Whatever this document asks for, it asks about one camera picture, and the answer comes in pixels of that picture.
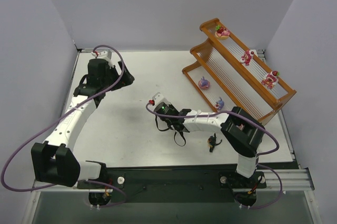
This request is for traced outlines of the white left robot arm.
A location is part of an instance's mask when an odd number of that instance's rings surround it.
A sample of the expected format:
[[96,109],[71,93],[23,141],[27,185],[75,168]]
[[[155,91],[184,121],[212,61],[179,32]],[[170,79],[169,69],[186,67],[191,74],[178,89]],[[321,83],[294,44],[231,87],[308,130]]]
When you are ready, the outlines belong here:
[[105,164],[96,161],[79,161],[73,154],[74,145],[85,123],[98,108],[107,91],[131,85],[134,77],[123,61],[117,71],[110,59],[91,59],[87,74],[75,88],[65,118],[42,143],[31,148],[35,179],[66,187],[78,181],[96,180],[103,176]]

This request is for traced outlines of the pink bear strawberry toy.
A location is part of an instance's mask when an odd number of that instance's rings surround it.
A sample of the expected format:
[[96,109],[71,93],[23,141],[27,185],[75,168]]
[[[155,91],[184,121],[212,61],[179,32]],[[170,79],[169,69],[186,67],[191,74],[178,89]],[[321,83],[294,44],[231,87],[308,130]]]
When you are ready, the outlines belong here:
[[218,40],[226,40],[230,37],[230,31],[222,25],[217,25],[215,27],[215,37]]

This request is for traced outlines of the black dragon toy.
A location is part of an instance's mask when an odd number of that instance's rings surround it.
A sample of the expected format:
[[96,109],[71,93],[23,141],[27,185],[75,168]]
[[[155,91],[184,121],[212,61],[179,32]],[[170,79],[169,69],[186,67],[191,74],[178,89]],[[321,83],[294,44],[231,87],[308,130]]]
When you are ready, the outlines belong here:
[[220,145],[222,143],[222,139],[217,142],[217,136],[216,136],[216,133],[214,133],[213,135],[211,135],[208,140],[207,140],[207,143],[209,145],[209,152],[212,153],[215,149],[216,146]]

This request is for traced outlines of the purple bunny toy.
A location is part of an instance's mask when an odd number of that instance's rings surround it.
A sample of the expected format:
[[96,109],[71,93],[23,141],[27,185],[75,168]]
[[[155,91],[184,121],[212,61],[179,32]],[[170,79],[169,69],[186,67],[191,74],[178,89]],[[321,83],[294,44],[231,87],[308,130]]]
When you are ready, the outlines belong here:
[[220,110],[222,110],[224,108],[224,106],[225,106],[224,101],[222,100],[221,97],[219,97],[219,100],[215,102],[215,106],[214,107],[216,108],[217,111],[220,111]]

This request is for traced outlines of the pink bear cake toy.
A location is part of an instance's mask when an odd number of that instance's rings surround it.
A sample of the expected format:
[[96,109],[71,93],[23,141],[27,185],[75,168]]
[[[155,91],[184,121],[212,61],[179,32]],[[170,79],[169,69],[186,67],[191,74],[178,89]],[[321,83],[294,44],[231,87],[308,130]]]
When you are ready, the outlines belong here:
[[253,50],[247,50],[240,58],[240,63],[244,64],[245,66],[249,66],[251,60],[253,59],[255,52]]

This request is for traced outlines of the purple creature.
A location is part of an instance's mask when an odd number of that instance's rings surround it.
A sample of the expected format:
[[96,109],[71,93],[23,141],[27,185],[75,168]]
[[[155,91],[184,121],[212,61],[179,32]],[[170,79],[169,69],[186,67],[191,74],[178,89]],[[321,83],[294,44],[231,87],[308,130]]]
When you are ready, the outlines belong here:
[[208,90],[211,84],[207,79],[205,79],[205,77],[201,77],[201,79],[198,81],[198,86],[201,90]]

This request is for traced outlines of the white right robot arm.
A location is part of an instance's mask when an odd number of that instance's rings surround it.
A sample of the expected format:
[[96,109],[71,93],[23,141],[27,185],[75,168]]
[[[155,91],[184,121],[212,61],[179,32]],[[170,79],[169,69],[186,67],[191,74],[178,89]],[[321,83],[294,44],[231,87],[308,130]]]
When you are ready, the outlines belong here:
[[178,111],[172,104],[159,103],[153,113],[178,133],[210,132],[223,135],[238,153],[236,173],[250,178],[257,165],[257,152],[265,134],[263,125],[242,108],[235,106],[222,113],[200,110]]

